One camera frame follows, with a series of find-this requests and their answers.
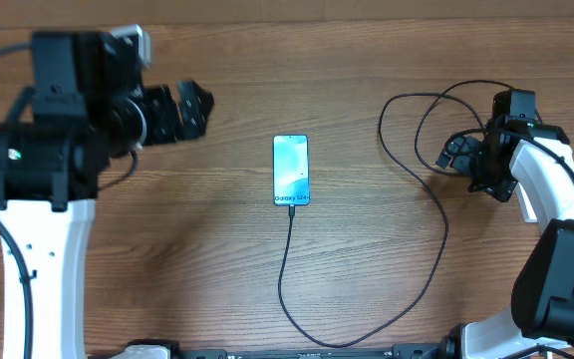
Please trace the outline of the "white power strip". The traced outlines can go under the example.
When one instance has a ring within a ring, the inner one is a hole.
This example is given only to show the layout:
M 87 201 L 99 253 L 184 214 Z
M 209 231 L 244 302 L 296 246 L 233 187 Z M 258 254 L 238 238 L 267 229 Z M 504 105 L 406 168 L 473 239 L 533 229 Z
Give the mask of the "white power strip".
M 532 204 L 523 188 L 523 186 L 518 183 L 516 186 L 517 200 L 520 207 L 520 212 L 522 218 L 526 223 L 536 223 L 537 217 Z

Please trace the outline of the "Samsung Galaxy smartphone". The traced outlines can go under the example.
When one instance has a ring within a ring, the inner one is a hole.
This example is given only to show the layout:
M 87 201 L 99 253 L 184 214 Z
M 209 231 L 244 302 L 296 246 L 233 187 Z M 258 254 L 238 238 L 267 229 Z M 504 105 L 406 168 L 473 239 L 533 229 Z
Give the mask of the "Samsung Galaxy smartphone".
M 311 199 L 309 141 L 306 135 L 273 138 L 273 201 L 277 206 L 308 205 Z

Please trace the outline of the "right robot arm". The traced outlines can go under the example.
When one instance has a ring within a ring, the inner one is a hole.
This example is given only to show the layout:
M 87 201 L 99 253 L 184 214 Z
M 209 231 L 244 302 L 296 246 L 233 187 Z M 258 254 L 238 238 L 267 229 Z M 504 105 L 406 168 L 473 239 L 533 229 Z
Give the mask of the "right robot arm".
M 558 126 L 542 123 L 532 91 L 510 88 L 493 98 L 491 119 L 452 135 L 436 163 L 470 178 L 469 191 L 506 202 L 517 194 L 541 236 L 518 274 L 510 306 L 483 321 L 454 327 L 436 358 L 520 358 L 574 347 L 574 162 Z

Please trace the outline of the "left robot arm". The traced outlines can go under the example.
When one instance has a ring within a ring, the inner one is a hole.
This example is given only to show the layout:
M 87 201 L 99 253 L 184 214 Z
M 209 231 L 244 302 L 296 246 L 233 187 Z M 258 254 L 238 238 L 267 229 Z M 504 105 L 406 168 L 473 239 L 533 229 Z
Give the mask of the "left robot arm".
M 37 31 L 33 82 L 0 124 L 6 358 L 82 358 L 88 242 L 110 162 L 204 136 L 213 96 L 194 81 L 146 86 L 151 39 Z

